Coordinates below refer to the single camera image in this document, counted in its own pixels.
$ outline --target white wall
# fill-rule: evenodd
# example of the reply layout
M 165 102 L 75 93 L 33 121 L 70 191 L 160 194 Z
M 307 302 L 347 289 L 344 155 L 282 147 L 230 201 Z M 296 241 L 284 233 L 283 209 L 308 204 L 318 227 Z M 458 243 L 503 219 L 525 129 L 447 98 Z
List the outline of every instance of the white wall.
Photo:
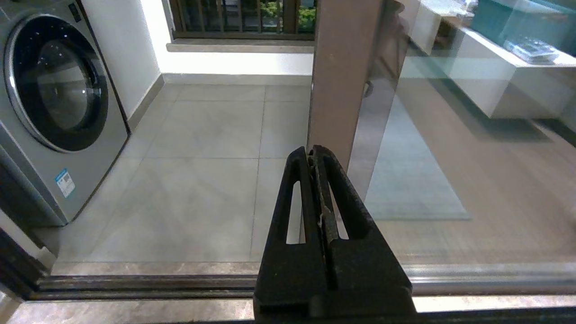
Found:
M 140 1 L 162 73 L 312 75 L 313 54 L 168 52 L 162 1 Z
M 160 75 L 140 0 L 82 0 L 82 4 L 130 117 Z

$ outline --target baseboard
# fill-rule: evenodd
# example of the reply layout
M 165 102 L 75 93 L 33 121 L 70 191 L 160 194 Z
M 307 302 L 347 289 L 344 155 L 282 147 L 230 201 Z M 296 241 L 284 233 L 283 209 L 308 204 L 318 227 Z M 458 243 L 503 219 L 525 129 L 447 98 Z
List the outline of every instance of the baseboard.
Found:
M 250 74 L 184 74 L 162 75 L 167 84 L 222 84 L 222 85 L 310 85 L 312 76 L 265 76 Z
M 144 98 L 142 98 L 142 100 L 140 101 L 140 104 L 136 107 L 136 110 L 134 110 L 132 116 L 128 118 L 128 126 L 130 127 L 131 131 L 134 131 L 136 129 L 136 126 L 144 116 L 146 110 L 148 110 L 148 107 L 152 103 L 152 100 L 156 98 L 158 92 L 160 92 L 160 89 L 162 89 L 163 85 L 164 85 L 164 77 L 162 74 L 160 74 L 156 79 L 156 81 L 152 83 L 152 85 L 144 95 Z

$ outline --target brown pillar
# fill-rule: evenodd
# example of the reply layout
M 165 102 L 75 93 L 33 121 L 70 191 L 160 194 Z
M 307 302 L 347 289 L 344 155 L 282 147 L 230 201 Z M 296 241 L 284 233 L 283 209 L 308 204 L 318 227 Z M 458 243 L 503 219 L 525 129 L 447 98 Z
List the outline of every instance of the brown pillar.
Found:
M 308 147 L 324 145 L 347 169 L 382 0 L 319 1 Z

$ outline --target black clamp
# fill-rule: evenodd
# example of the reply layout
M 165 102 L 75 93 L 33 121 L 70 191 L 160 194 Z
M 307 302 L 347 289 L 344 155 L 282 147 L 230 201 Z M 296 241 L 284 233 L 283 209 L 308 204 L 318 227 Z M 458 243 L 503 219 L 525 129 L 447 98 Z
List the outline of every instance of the black clamp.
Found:
M 305 243 L 286 244 L 300 181 Z M 349 239 L 338 234 L 331 191 Z M 256 321 L 410 316 L 412 284 L 334 154 L 304 147 L 286 161 L 254 293 Z

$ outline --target green plant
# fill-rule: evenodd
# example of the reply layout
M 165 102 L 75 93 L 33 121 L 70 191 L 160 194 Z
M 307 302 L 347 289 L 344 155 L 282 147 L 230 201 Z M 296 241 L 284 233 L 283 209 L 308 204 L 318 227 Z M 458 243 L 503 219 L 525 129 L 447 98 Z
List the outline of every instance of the green plant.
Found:
M 260 11 L 263 17 L 278 17 L 278 7 L 276 2 L 260 3 Z M 282 3 L 280 3 L 280 15 L 282 15 Z
M 262 17 L 275 18 L 282 15 L 282 2 L 280 3 L 280 10 L 275 1 L 269 3 L 260 3 L 260 11 Z M 298 29 L 313 30 L 314 23 L 316 22 L 316 8 L 308 8 L 300 6 L 298 9 Z
M 298 10 L 298 29 L 314 30 L 316 8 L 300 7 Z

